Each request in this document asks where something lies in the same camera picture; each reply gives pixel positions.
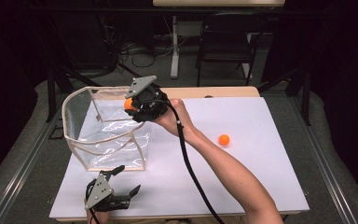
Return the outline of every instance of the background desk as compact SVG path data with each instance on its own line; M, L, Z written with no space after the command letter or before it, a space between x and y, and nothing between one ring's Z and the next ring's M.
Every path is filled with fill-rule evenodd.
M296 174L282 145L269 109L253 87L163 89L170 98L185 99L186 107L198 126L212 140L221 133L231 136L224 150L244 163L271 194L282 214L309 210ZM146 170L123 172L110 180L116 195L125 195L141 184L130 209L114 211L115 218L205 217L210 212L200 197L185 163L179 140L154 123L146 155ZM213 208L221 215L243 215L240 205L227 193L197 151L187 145L194 172ZM86 218L83 199L87 184L97 176L86 172L74 157L62 181L50 217L59 221Z
M285 0L153 0L155 7L283 7ZM173 16L172 21L172 67L171 78L178 78L179 48L178 48L178 21ZM248 64L243 64L242 69L247 73Z

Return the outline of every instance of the human arm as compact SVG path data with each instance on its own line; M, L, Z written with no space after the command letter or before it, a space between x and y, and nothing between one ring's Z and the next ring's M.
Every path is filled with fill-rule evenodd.
M186 142L208 162L223 186L240 203L249 223L282 223L275 202L257 178L194 126L182 100L171 100L171 104L184 127ZM170 109L155 122L178 136L176 117Z

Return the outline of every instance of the ball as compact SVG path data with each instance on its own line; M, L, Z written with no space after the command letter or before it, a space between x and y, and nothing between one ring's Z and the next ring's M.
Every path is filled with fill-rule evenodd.
M226 134L222 134L219 137L219 144L222 146L226 146L229 143L229 137Z
M132 98L126 99L126 101L124 101L124 108L133 110L134 108L132 107L131 104L132 104Z

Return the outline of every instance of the mesh container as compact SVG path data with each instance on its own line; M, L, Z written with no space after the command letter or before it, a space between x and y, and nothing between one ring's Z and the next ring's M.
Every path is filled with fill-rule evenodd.
M129 88L85 87L63 102L65 139L87 171L145 169L151 127L124 111Z

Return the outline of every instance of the transparent plastic wall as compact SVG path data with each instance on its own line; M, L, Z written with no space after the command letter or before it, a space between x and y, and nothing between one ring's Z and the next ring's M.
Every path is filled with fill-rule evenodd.
M63 132L69 148L87 171L144 170L150 124L124 111L130 87L86 87L62 105Z

